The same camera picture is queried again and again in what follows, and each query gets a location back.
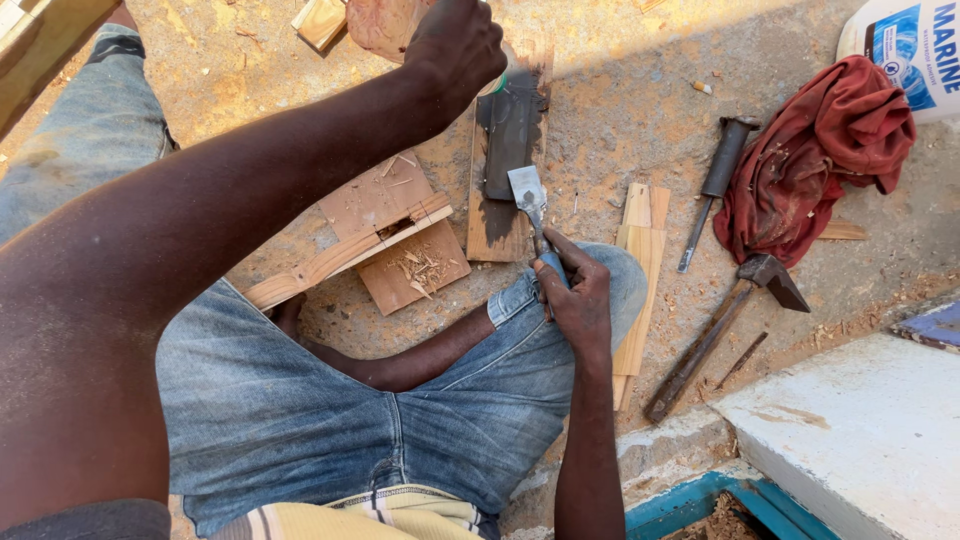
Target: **blue jeans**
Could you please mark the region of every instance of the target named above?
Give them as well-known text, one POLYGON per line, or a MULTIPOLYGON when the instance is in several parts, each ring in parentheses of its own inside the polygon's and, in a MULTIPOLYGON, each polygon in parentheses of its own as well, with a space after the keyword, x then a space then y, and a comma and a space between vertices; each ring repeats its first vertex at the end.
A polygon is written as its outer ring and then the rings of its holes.
MULTIPOLYGON (((105 25, 91 63, 0 183, 0 243, 170 149, 137 33, 105 25)), ((627 252, 580 245, 611 270, 615 348, 646 280, 627 252)), ((330 503, 401 483, 502 510, 569 411, 573 353, 543 322, 538 288, 527 270, 491 296, 496 331, 439 377, 395 394, 319 361, 229 282, 214 283, 171 321, 156 350, 170 490, 184 494, 198 535, 263 504, 330 503)))

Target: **wooden handle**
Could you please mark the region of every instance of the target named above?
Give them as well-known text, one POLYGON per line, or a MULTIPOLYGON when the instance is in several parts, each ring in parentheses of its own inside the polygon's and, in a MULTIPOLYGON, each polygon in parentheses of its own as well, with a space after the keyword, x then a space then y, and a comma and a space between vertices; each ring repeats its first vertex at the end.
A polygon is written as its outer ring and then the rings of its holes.
POLYGON ((740 280, 724 299, 723 304, 710 319, 707 328, 693 343, 686 355, 680 360, 673 372, 667 377, 654 399, 650 401, 644 414, 654 422, 660 423, 684 393, 686 385, 694 379, 698 368, 717 346, 717 338, 727 331, 756 286, 749 280, 740 280))

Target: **wooden board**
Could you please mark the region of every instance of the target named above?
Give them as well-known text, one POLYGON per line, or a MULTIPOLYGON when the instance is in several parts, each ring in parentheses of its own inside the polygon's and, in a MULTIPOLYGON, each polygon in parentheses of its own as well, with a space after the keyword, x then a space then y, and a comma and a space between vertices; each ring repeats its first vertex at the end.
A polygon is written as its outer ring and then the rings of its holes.
POLYGON ((384 219, 433 195, 413 151, 400 155, 404 159, 386 160, 320 201, 337 238, 344 240, 376 227, 377 221, 382 225, 384 219))
POLYGON ((435 294, 437 289, 470 273, 470 265, 460 248, 460 242, 445 219, 356 266, 360 279, 384 315, 424 298, 410 284, 414 279, 408 277, 409 272, 417 268, 420 269, 420 275, 425 277, 420 287, 427 295, 435 294), (409 259, 408 254, 416 261, 409 259))
POLYGON ((657 281, 660 276, 660 265, 663 263, 666 231, 630 225, 623 227, 627 228, 626 249, 640 262, 640 267, 647 276, 647 298, 634 325, 613 355, 613 372, 616 375, 638 375, 640 362, 643 360, 643 347, 646 344, 647 332, 650 330, 654 302, 657 298, 657 281))
POLYGON ((0 138, 109 17, 120 0, 37 0, 5 3, 0 36, 0 138))
POLYGON ((307 258, 290 270, 280 272, 244 291, 243 295, 260 310, 269 309, 319 282, 351 268, 404 238, 425 230, 453 213, 449 200, 436 193, 416 205, 398 212, 383 229, 369 227, 322 252, 307 258))
POLYGON ((341 0, 310 0, 290 25, 310 46, 323 52, 347 25, 347 7, 341 0))
POLYGON ((645 184, 630 184, 624 205, 623 225, 615 244, 631 252, 647 277, 647 298, 643 309, 613 355, 613 409, 630 404, 634 379, 639 374, 643 349, 657 296, 657 281, 666 243, 666 213, 670 190, 645 184))
MULTIPOLYGON (((342 185, 320 201, 320 208, 337 237, 343 240, 370 227, 382 228, 385 219, 432 195, 417 157, 407 150, 342 185)), ((411 286, 411 280, 405 279, 403 265, 395 263, 397 254, 416 252, 420 249, 416 246, 430 244, 431 257, 443 264, 423 269, 423 276, 429 274, 434 281, 421 285, 424 290, 435 290, 469 274, 464 251, 446 220, 401 243, 403 249, 385 250, 357 267, 360 279, 384 315, 422 298, 411 286), (450 262, 452 259, 461 266, 450 262)))
POLYGON ((817 236, 818 240, 866 240, 868 238, 870 236, 866 229, 842 217, 829 220, 827 228, 817 236))
MULTIPOLYGON (((553 83, 553 29, 541 27, 535 32, 511 34, 505 40, 514 49, 517 61, 540 73, 537 90, 549 104, 553 83)), ((474 104, 474 127, 468 197, 467 258, 513 262, 522 260, 532 246, 530 221, 510 201, 484 197, 484 169, 487 160, 487 132, 480 126, 474 104)), ((542 171, 546 165, 547 109, 540 115, 540 141, 533 146, 532 162, 542 171)))

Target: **adhesive container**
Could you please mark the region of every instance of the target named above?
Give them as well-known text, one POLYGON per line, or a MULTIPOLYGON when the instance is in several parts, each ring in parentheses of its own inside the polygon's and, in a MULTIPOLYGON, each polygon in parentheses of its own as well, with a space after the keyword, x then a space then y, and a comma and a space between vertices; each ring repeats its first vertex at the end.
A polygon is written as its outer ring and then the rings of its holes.
POLYGON ((843 29, 837 60, 864 55, 883 69, 918 124, 960 117, 957 2, 871 0, 843 29))

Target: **chisel handle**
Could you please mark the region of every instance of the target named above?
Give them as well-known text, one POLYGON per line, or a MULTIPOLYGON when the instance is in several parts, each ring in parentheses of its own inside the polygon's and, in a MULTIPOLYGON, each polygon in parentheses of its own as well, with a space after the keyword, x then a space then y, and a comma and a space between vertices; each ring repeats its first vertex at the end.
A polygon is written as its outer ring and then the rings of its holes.
POLYGON ((557 252, 548 251, 546 253, 542 253, 540 254, 539 259, 543 262, 546 262, 550 266, 553 266, 553 269, 557 271, 557 275, 560 276, 560 281, 564 284, 564 287, 570 288, 570 282, 566 280, 564 266, 560 264, 560 256, 557 255, 557 252))

